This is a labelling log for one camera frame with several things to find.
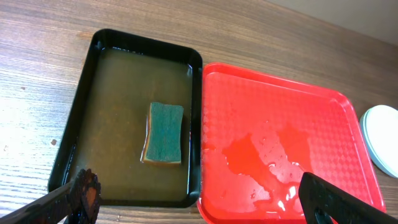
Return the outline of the black water tray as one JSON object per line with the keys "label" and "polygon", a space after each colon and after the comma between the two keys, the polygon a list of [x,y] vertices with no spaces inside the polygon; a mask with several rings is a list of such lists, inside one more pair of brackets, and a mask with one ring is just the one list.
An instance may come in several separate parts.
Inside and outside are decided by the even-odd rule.
{"label": "black water tray", "polygon": [[[91,169],[103,205],[193,205],[200,194],[202,70],[201,55],[189,47],[112,29],[95,32],[48,190]],[[152,102],[183,108],[179,164],[141,160]]]}

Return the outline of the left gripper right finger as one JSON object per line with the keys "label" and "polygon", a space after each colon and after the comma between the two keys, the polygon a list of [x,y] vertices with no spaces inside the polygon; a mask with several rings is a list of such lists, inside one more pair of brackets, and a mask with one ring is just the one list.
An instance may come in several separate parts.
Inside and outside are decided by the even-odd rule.
{"label": "left gripper right finger", "polygon": [[311,172],[303,174],[298,196],[307,223],[397,224],[396,218]]}

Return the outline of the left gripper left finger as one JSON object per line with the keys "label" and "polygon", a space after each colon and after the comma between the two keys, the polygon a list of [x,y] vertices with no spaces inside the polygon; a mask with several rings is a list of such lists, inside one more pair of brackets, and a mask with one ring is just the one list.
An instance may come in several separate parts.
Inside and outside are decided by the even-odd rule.
{"label": "left gripper left finger", "polygon": [[1,224],[95,223],[100,210],[101,184],[91,169],[74,180],[1,218]]}

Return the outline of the white plate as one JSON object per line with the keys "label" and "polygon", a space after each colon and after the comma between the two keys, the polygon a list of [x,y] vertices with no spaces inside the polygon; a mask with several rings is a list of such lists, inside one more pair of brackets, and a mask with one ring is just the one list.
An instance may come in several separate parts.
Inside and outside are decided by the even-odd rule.
{"label": "white plate", "polygon": [[373,106],[359,123],[373,163],[397,178],[397,110],[387,105]]}

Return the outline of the green yellow sponge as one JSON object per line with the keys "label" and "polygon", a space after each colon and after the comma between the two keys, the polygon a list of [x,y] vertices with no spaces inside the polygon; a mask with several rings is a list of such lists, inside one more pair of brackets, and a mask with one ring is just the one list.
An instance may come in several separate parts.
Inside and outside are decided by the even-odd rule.
{"label": "green yellow sponge", "polygon": [[152,102],[147,116],[146,140],[141,161],[152,164],[182,162],[183,107]]}

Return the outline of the red plastic tray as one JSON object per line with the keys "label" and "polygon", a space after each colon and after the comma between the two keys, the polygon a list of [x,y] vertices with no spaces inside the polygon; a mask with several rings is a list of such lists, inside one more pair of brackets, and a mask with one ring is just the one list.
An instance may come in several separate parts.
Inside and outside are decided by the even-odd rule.
{"label": "red plastic tray", "polygon": [[356,112],[341,93],[211,63],[202,96],[197,206],[208,223],[303,223],[304,172],[385,210]]}

